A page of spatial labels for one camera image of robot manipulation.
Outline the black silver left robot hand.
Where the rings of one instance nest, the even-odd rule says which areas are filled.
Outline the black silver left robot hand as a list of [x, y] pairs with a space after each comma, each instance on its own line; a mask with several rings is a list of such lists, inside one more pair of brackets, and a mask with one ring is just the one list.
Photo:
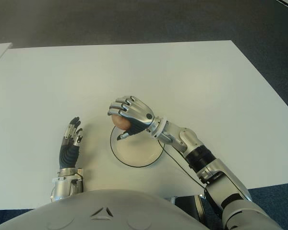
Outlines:
[[79, 157], [80, 144], [83, 140], [83, 129], [78, 128], [80, 118], [73, 118], [68, 124], [61, 143], [59, 153], [60, 170], [74, 168]]

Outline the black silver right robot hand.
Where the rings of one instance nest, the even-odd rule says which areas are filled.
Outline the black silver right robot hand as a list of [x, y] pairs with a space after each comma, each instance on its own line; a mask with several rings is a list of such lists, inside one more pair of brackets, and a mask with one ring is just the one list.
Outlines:
[[117, 98], [109, 106], [108, 115], [118, 115], [130, 122], [131, 126], [117, 137], [117, 140], [125, 139], [147, 129], [153, 122], [153, 111], [135, 96]]

